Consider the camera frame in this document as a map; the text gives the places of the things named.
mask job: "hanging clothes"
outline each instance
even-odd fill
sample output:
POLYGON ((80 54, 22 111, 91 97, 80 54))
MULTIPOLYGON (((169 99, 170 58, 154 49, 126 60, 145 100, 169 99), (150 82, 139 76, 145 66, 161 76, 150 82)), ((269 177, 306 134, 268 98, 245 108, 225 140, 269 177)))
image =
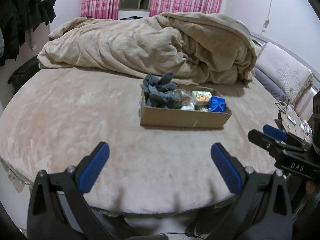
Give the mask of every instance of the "hanging clothes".
POLYGON ((4 65, 6 59, 16 59, 19 54, 18 26, 21 25, 18 10, 10 3, 0 20, 4 40, 4 53, 0 58, 0 66, 4 65))
POLYGON ((26 39, 31 50, 36 45, 31 29, 40 23, 46 25, 56 17, 53 6, 56 0, 12 0, 10 7, 0 19, 0 29, 3 32, 4 53, 0 58, 0 66, 7 59, 16 59, 19 46, 26 39))

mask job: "gray pillow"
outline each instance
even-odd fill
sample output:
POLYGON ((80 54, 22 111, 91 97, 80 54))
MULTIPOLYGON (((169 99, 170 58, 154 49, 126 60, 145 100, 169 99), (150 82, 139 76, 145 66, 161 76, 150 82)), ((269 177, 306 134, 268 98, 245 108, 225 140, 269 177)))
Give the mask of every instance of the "gray pillow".
POLYGON ((265 73, 263 73, 258 68, 254 68, 256 79, 264 86, 266 90, 269 91, 271 95, 275 99, 279 99, 280 101, 285 101, 287 98, 287 95, 281 90, 280 87, 276 85, 265 73))

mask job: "white pillow with flower pattern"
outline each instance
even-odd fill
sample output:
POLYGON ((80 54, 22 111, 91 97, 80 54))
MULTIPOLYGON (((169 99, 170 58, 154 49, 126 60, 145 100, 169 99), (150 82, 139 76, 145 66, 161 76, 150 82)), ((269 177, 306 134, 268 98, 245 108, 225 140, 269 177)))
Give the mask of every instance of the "white pillow with flower pattern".
POLYGON ((313 82, 310 69, 270 42, 262 47, 256 67, 282 89, 292 105, 313 82))

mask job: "beige blanket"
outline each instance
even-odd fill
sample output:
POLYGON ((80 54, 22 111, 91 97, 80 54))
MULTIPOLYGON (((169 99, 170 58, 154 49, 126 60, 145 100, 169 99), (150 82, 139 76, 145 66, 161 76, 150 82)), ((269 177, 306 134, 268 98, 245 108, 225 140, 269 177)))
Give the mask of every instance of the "beige blanket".
POLYGON ((110 158, 85 194, 89 205, 175 213, 231 196, 210 158, 215 142, 244 166, 275 169, 275 160, 247 139, 251 129, 275 126, 278 113, 276 100, 255 78, 248 85, 204 84, 221 93, 232 111, 223 129, 179 129, 140 126, 141 79, 84 69, 39 71, 1 115, 0 157, 28 180, 40 169, 60 172, 76 165, 106 141, 110 158))
POLYGON ((131 21, 76 18, 53 31, 40 68, 98 67, 144 78, 171 70, 195 83, 252 80, 249 30, 222 14, 162 13, 131 21))

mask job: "blue gripper pad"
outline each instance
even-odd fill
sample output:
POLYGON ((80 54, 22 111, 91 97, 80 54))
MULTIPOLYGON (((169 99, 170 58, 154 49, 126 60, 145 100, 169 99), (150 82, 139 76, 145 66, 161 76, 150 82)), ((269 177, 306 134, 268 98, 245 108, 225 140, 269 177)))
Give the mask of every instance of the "blue gripper pad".
POLYGON ((288 136, 287 136, 287 133, 277 129, 277 128, 274 128, 268 124, 266 124, 263 128, 262 128, 262 131, 264 134, 266 135, 269 135, 271 136, 272 138, 278 140, 278 141, 287 141, 288 139, 288 136))
POLYGON ((109 158, 109 153, 109 145, 105 142, 100 142, 93 152, 84 157, 78 164, 76 183, 81 194, 90 192, 109 158))
POLYGON ((211 158, 230 192, 233 194, 241 193, 245 182, 245 174, 244 167, 238 159, 232 157, 221 143, 215 143, 211 146, 211 158))

